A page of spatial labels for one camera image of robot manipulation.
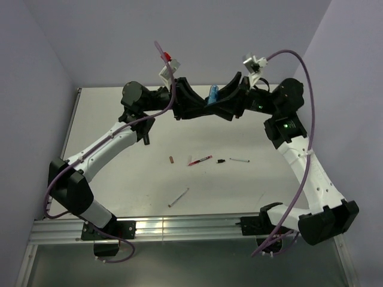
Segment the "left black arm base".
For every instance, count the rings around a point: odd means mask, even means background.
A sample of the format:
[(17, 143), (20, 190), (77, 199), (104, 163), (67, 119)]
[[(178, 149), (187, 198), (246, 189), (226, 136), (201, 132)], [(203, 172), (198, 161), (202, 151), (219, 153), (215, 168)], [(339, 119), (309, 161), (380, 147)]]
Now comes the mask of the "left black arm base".
[[(136, 221), (113, 220), (104, 228), (85, 222), (80, 240), (93, 242), (93, 254), (97, 259), (108, 263), (118, 263), (133, 257), (136, 249), (130, 240), (135, 238), (135, 231)], [(130, 247), (130, 254), (126, 258), (113, 259), (120, 251), (122, 244)]]

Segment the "black orange highlighter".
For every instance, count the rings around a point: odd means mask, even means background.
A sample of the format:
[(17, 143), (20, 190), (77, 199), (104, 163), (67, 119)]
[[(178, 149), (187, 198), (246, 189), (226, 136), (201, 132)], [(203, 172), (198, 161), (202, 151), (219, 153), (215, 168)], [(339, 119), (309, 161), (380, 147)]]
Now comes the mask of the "black orange highlighter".
[(150, 144), (150, 138), (149, 138), (148, 134), (144, 135), (143, 142), (144, 142), (144, 145), (149, 145)]

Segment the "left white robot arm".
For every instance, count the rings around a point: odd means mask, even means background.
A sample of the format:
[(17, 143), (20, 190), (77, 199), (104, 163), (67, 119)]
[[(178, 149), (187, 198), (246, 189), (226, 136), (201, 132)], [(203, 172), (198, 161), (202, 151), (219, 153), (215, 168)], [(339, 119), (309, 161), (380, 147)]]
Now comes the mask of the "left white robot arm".
[(126, 148), (139, 141), (148, 144), (148, 133), (159, 115), (172, 110), (177, 120), (201, 117), (214, 101), (213, 96), (201, 98), (185, 78), (157, 90), (136, 81), (127, 83), (122, 89), (123, 113), (112, 128), (78, 154), (50, 163), (46, 198), (91, 223), (103, 239), (111, 238), (117, 231), (117, 218), (95, 199), (89, 185), (92, 179)]

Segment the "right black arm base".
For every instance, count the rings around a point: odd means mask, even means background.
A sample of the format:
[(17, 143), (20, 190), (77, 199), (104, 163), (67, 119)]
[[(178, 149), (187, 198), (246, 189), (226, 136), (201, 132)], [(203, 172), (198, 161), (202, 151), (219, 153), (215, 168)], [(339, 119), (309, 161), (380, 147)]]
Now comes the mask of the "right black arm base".
[[(269, 233), (272, 232), (275, 226), (272, 225), (267, 215), (267, 211), (277, 205), (282, 205), (282, 203), (278, 202), (278, 203), (268, 204), (262, 207), (260, 209), (259, 214), (256, 216), (240, 217), (239, 222), (237, 222), (235, 225), (241, 228), (241, 232), (243, 236), (268, 235)], [(280, 229), (277, 231), (276, 235), (274, 235), (272, 239), (281, 237), (283, 234), (287, 233), (288, 231), (290, 231), (289, 228), (280, 227)], [(274, 254), (281, 251), (282, 246), (283, 246), (283, 242), (282, 240), (279, 240), (271, 244), (270, 246), (264, 248), (263, 252), (266, 252), (267, 254), (271, 255), (271, 252), (273, 252)]]

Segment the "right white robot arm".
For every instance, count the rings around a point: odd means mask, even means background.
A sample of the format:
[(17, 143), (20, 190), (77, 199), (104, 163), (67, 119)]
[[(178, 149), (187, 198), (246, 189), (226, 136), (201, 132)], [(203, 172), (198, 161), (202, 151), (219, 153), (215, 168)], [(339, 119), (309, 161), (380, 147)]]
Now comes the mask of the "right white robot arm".
[(269, 204), (260, 211), (259, 226), (265, 233), (274, 232), (279, 225), (296, 230), (313, 246), (345, 233), (360, 210), (354, 200), (348, 201), (338, 191), (315, 155), (297, 115), (303, 104), (303, 84), (294, 78), (267, 91), (252, 87), (249, 78), (237, 72), (219, 90), (213, 110), (223, 109), (230, 119), (241, 117), (246, 110), (270, 115), (264, 122), (266, 135), (291, 167), (308, 208)]

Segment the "blue highlighter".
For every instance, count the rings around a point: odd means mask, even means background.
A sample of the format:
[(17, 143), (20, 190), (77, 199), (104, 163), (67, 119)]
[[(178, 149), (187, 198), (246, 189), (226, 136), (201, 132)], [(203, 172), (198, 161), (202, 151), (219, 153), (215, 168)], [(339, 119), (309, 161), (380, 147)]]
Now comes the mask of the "blue highlighter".
[(209, 95), (208, 95), (208, 98), (207, 98), (207, 104), (208, 105), (216, 103), (216, 101), (218, 99), (218, 92), (219, 92), (219, 88), (218, 88), (217, 85), (212, 85), (210, 87)]

